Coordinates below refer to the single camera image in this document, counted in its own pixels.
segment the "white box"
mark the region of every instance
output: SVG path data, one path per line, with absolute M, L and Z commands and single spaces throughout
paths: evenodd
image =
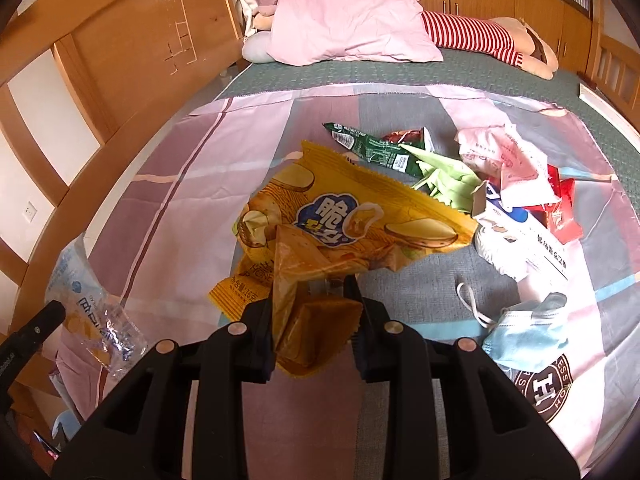
M 527 262 L 551 283 L 566 284 L 564 246 L 526 209 L 503 206 L 500 193 L 487 181 L 474 192 L 471 215 L 480 225 L 500 233 L 505 243 L 519 241 Z

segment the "green snack wrapper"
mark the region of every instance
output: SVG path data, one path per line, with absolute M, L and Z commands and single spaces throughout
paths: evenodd
M 422 178 L 422 170 L 418 166 L 418 159 L 411 153 L 408 153 L 399 144 L 389 142 L 388 140 L 377 139 L 374 136 L 365 134 L 355 128 L 348 126 L 342 126 L 336 123 L 325 123 L 324 127 L 331 133 L 336 142 L 343 145 L 348 150 L 355 153 L 357 156 L 372 162 L 373 164 L 379 164 L 392 170 L 402 171 L 403 173 Z M 409 132 L 420 132 L 420 130 L 407 130 Z M 420 150 L 424 150 L 424 139 L 428 136 L 428 132 L 425 128 L 422 129 L 422 135 L 419 136 L 419 140 L 409 140 L 408 144 L 415 146 Z M 412 136 L 397 136 L 399 138 L 417 137 Z

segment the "green paper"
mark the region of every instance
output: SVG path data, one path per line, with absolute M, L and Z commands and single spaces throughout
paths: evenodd
M 430 196 L 453 209 L 470 213 L 473 205 L 473 192 L 482 181 L 466 164 L 460 160 L 427 152 L 410 144 L 400 144 L 418 161 L 417 165 L 424 175 L 413 188 L 427 186 Z

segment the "chip bag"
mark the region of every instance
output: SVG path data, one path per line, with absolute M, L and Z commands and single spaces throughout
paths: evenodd
M 234 233 L 244 249 L 235 275 L 210 299 L 231 319 L 268 297 L 277 360 L 304 376 L 337 354 L 362 306 L 314 294 L 308 282 L 386 267 L 469 244 L 476 222 L 401 182 L 354 166 L 303 141 L 303 156 L 277 173 L 242 210 Z
M 52 300 L 65 307 L 64 327 L 114 378 L 122 378 L 144 355 L 145 337 L 95 277 L 84 233 L 58 256 L 45 293 L 45 303 Z
M 423 177 L 422 170 L 418 167 L 418 159 L 399 146 L 398 141 L 403 140 L 407 144 L 413 142 L 415 147 L 424 150 L 424 141 L 428 139 L 430 150 L 433 150 L 431 138 L 426 128 L 391 132 L 385 138 L 377 139 L 355 128 L 337 123 L 325 123 L 323 126 L 331 133 L 336 142 L 351 150 L 359 158 L 372 164 L 402 171 L 402 173 L 417 178 Z

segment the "plush doll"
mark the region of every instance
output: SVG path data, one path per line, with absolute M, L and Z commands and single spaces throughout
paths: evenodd
M 259 7 L 254 27 L 271 30 L 276 7 Z M 426 10 L 424 27 L 433 43 L 442 48 L 482 52 L 542 79 L 558 70 L 556 54 L 523 20 L 478 20 Z

